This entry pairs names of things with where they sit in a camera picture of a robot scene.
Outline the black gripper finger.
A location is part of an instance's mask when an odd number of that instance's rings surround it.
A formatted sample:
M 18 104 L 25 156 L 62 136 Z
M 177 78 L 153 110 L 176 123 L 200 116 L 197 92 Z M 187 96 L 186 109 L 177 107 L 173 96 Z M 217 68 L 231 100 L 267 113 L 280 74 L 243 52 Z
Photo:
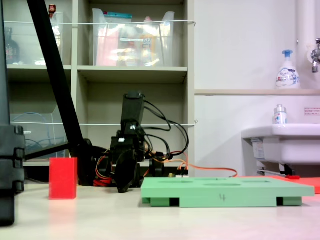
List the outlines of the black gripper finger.
M 136 160 L 136 151 L 130 150 L 126 153 L 124 157 L 124 184 L 123 184 L 123 191 L 127 192 L 128 189 L 135 185 L 136 183 L 136 175 L 137 175 L 137 160 Z
M 119 156 L 115 169 L 115 182 L 119 193 L 125 193 L 127 191 L 125 156 L 125 153 Z

